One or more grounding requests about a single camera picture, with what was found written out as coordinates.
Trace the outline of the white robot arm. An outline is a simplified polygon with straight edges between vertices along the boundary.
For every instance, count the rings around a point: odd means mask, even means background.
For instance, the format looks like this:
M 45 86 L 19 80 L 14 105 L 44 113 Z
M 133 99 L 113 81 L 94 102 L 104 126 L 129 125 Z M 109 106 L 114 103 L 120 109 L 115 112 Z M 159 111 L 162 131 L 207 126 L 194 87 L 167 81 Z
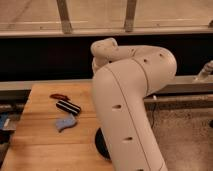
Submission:
M 174 55 L 158 46 L 120 46 L 113 38 L 91 45 L 92 95 L 116 171 L 168 171 L 147 118 L 144 98 L 175 77 Z

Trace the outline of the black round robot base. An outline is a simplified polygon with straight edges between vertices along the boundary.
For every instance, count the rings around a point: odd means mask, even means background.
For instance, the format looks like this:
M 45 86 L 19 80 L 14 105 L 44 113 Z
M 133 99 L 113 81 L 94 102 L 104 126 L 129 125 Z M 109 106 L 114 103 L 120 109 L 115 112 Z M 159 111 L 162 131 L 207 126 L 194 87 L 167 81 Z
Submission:
M 101 129 L 98 129 L 95 134 L 95 146 L 99 154 L 107 160 L 110 160 L 110 155 L 104 140 Z

